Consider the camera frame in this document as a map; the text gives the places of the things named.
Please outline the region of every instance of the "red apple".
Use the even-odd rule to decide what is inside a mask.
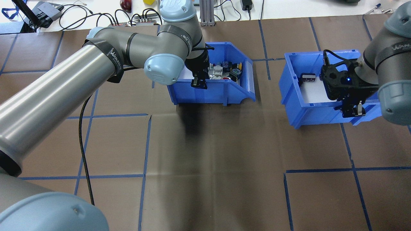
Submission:
[[[131,1],[132,0],[120,0],[121,8],[127,13],[131,13]]]

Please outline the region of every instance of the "power adapter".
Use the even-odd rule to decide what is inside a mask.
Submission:
[[[249,11],[253,8],[252,0],[241,0],[241,8],[244,11]]]

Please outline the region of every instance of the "brown table surface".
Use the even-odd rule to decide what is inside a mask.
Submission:
[[[105,83],[85,111],[83,137],[96,206],[111,230],[411,230],[409,127],[380,117],[295,130],[280,104],[285,52],[362,51],[386,19],[202,28],[207,42],[232,42],[254,60],[256,102],[174,106],[166,86],[152,87],[142,70]],[[77,51],[87,33],[1,35],[0,102]],[[21,177],[89,201],[79,111],[24,161]]]

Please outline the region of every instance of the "light blue joint cap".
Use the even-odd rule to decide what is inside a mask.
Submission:
[[[103,213],[78,196],[45,192],[0,213],[0,231],[109,231]]]
[[[144,63],[145,75],[163,85],[176,83],[183,68],[182,58],[173,54],[153,55]]]
[[[162,0],[160,13],[164,21],[177,23],[197,15],[192,0]]]
[[[402,4],[384,25],[394,34],[411,38],[411,1]]]
[[[112,27],[94,27],[93,29],[90,30],[88,33],[86,39],[92,39],[96,36],[98,32],[100,32],[102,29],[114,29]]]
[[[383,117],[394,124],[411,125],[411,80],[388,82],[378,90]]]

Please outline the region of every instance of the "white table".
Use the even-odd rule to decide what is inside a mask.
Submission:
[[[47,0],[50,3],[58,4],[72,4],[75,0]],[[299,18],[299,17],[317,17],[317,16],[339,16],[339,15],[356,15],[364,14],[369,11],[376,4],[381,3],[381,9],[397,9],[401,4],[408,0],[361,0],[358,4],[348,4],[336,0],[265,0],[263,19],[269,18]],[[33,8],[37,4],[38,0],[28,0],[27,5]],[[87,4],[94,13],[110,13],[114,15],[116,9],[120,9],[120,0],[82,0]],[[251,19],[260,19],[261,4],[263,0],[253,0],[253,9],[251,10]],[[14,5],[11,0],[0,0],[1,8],[13,8]],[[240,0],[233,0],[234,7],[241,13],[241,20],[248,20],[248,12],[241,10]],[[145,8],[157,9],[156,3],[153,5],[146,5],[142,0],[133,0],[133,13],[139,13]],[[197,15],[199,17],[199,7],[197,8]],[[233,10],[230,2],[223,4],[224,13],[227,21],[235,21],[239,19],[237,12]],[[221,8],[215,9],[215,14],[222,18]],[[68,26],[78,19],[85,16],[85,12],[82,9],[76,9],[76,7],[67,11],[62,18],[62,25]],[[127,17],[122,13],[117,13],[118,20],[121,22],[128,21]],[[96,26],[96,20],[98,16],[90,17],[86,22],[77,28],[91,29]],[[8,22],[9,20],[3,15],[0,15],[0,23]],[[109,25],[109,20],[106,17],[101,17],[99,20],[99,26]],[[53,22],[49,28],[40,28],[38,32],[45,31],[58,31],[60,30],[58,22]]]

